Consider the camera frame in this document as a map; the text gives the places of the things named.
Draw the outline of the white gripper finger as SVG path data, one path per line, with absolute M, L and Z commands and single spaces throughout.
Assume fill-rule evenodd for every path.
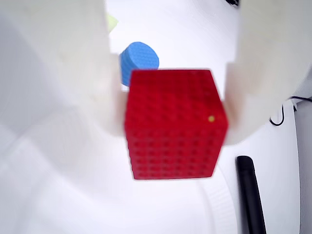
M 75 142 L 50 153 L 60 138 L 44 137 L 36 146 L 62 167 L 85 166 L 87 161 L 107 159 L 124 152 L 122 118 L 124 94 L 119 84 L 119 61 L 110 53 L 105 3 L 102 0 L 3 0 L 0 12 L 26 44 L 32 69 L 48 69 L 45 86 L 38 88 L 42 108 L 38 123 L 73 109 L 84 116 L 76 128 L 103 132 L 91 146 L 85 134 L 68 134 Z
M 242 0 L 235 59 L 226 69 L 225 144 L 243 141 L 266 123 L 312 66 L 309 0 Z

